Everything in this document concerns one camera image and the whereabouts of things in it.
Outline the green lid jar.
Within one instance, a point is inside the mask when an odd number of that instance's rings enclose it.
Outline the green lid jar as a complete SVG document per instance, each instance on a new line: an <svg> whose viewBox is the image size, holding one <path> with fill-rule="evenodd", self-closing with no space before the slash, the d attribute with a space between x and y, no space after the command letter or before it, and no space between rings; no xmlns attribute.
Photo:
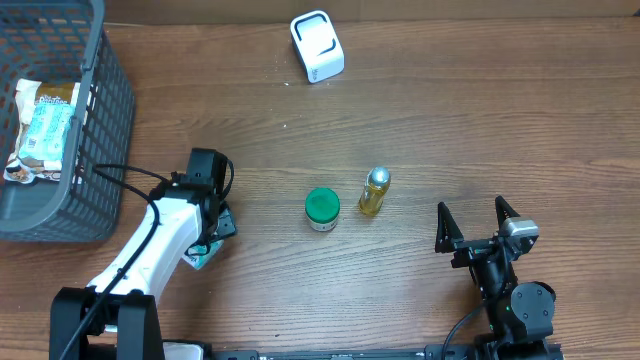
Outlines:
<svg viewBox="0 0 640 360"><path fill-rule="evenodd" d="M337 224L340 208L340 199L330 188L315 188L305 199L305 214L315 231L331 231Z"/></svg>

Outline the teal wet wipes pack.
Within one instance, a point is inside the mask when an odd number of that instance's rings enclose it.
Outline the teal wet wipes pack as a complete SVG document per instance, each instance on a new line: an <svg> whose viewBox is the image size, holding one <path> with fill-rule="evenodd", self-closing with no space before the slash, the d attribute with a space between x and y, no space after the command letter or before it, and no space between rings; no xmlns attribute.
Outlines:
<svg viewBox="0 0 640 360"><path fill-rule="evenodd" d="M60 171L74 112L69 104L39 103L19 150L21 162L30 168Z"/></svg>

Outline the small teal tissue pack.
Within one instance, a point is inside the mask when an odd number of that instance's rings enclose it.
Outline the small teal tissue pack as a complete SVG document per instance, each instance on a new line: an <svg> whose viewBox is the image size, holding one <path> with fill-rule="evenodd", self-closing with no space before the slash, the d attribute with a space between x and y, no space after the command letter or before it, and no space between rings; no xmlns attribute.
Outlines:
<svg viewBox="0 0 640 360"><path fill-rule="evenodd" d="M203 268L221 249L224 241L219 240L209 245L194 245L182 255L182 259L195 270Z"/></svg>

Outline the brown white snack bag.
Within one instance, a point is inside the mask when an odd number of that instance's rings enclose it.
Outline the brown white snack bag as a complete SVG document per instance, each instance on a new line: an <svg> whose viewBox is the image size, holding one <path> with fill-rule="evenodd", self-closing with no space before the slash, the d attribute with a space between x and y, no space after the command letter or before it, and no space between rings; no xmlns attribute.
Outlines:
<svg viewBox="0 0 640 360"><path fill-rule="evenodd" d="M61 179L62 169L60 171L45 171L43 168L30 168L24 165L18 157L19 150L24 143L35 107L41 102L64 103L73 106L76 112L79 90L80 84L78 82L45 83L28 79L18 81L15 101L18 108L19 129L4 169L3 178L5 180L31 185L40 180L58 182Z"/></svg>

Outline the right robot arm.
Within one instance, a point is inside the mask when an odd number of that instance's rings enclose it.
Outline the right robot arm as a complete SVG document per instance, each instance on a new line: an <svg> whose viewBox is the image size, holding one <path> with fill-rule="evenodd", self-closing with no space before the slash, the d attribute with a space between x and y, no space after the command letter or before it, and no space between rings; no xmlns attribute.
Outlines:
<svg viewBox="0 0 640 360"><path fill-rule="evenodd" d="M459 320L443 344L425 351L437 359L562 359L550 344L556 293L544 282L519 283L513 263L530 252L539 237L534 220L521 216L501 196L495 199L498 230L489 238L466 241L449 208L437 206L434 251L451 253L451 266L469 270L482 302ZM490 331L470 345L454 348L459 329L484 311Z"/></svg>

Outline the yellow liquid bottle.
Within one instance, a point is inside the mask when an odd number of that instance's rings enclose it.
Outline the yellow liquid bottle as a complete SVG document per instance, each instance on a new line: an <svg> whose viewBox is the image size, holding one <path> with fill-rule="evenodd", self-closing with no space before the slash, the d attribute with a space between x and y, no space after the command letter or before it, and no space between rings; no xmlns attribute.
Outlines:
<svg viewBox="0 0 640 360"><path fill-rule="evenodd" d="M384 196L391 184L391 174L386 167L374 167L366 176L358 205L360 211L375 216L381 209Z"/></svg>

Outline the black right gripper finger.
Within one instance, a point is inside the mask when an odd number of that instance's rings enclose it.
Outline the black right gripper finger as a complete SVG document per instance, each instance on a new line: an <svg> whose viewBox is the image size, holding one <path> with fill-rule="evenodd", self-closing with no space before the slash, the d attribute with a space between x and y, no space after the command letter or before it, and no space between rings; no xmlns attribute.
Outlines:
<svg viewBox="0 0 640 360"><path fill-rule="evenodd" d="M436 253L454 252L457 244L464 241L464 237L444 202L438 204L437 215L438 224L434 250Z"/></svg>
<svg viewBox="0 0 640 360"><path fill-rule="evenodd" d="M501 195L495 199L495 208L499 229L512 230L514 222L520 218L520 214Z"/></svg>

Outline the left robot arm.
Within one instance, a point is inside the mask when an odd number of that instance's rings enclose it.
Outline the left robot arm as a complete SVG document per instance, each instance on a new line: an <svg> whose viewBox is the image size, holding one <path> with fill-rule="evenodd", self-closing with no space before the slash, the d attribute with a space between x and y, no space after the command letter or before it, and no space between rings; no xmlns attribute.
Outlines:
<svg viewBox="0 0 640 360"><path fill-rule="evenodd" d="M215 243L235 234L226 202L233 179L225 155L194 148L185 172L144 194L145 216L113 262L86 287L55 296L50 358L213 358L207 344L163 338L157 301L181 259L207 259Z"/></svg>

